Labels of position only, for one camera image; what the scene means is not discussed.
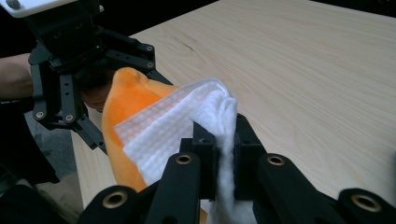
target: person's arm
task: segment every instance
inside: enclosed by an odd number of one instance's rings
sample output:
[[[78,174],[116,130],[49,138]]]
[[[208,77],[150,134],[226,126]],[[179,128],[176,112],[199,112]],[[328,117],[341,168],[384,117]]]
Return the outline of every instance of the person's arm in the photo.
[[[17,100],[33,95],[33,81],[28,63],[30,54],[0,58],[0,101]],[[111,88],[114,72],[106,74],[107,84],[92,90],[81,91],[84,103],[102,111]]]
[[[25,53],[0,58],[0,100],[17,100],[33,95],[29,56]]]

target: dark sleeve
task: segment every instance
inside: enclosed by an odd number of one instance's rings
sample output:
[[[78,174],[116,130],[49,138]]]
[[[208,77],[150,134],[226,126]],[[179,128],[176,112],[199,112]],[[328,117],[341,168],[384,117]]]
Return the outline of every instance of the dark sleeve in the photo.
[[[35,47],[35,36],[23,19],[12,17],[0,7],[0,57],[29,53]]]
[[[37,191],[15,185],[0,197],[0,223],[67,224]]]

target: person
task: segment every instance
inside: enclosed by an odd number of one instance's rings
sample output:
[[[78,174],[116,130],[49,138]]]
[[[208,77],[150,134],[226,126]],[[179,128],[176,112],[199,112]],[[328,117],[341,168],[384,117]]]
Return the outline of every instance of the person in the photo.
[[[0,177],[2,171],[6,171],[11,173],[13,180],[19,179],[0,192],[0,223],[75,224],[83,211],[77,173],[60,181],[55,173],[42,174],[41,170],[52,167],[24,120],[23,113],[33,108],[34,85],[29,57],[36,46],[35,38],[22,20],[12,18],[1,7],[0,21],[4,31],[0,41],[0,118],[3,119]],[[103,110],[111,78],[112,73],[108,72],[105,85],[80,91],[86,106]],[[21,108],[18,103],[25,101],[28,106]]]

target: black metal bracket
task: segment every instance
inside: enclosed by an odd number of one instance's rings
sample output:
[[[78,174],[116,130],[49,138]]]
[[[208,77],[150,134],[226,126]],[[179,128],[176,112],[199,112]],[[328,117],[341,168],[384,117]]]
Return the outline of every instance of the black metal bracket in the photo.
[[[126,66],[162,83],[171,82],[157,72],[153,46],[93,25],[87,2],[79,0],[25,18],[38,40],[29,59],[33,116],[49,130],[73,130],[90,148],[106,153],[103,135],[89,119],[81,90],[104,85],[106,71]],[[90,8],[99,8],[97,1],[90,3]]]
[[[240,114],[234,155],[234,197],[253,201],[257,223],[396,223],[396,208],[372,192],[344,189],[335,200],[316,190],[291,160],[267,153]],[[78,224],[199,223],[200,200],[216,200],[218,156],[214,136],[194,123],[193,137],[181,140],[158,182],[133,190],[137,197],[120,194],[132,190],[123,186],[104,189]],[[109,202],[118,206],[104,205]]]

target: white fabric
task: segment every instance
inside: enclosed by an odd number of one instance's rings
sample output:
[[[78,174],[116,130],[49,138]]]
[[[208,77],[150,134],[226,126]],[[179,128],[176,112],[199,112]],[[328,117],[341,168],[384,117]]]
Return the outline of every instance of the white fabric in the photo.
[[[233,135],[236,99],[224,84],[205,78],[182,86],[159,102],[116,126],[126,155],[137,165],[147,185],[159,180],[181,138],[192,138],[197,122],[216,137],[220,149],[218,192],[213,203],[202,201],[207,223],[257,223],[251,203],[233,199]]]

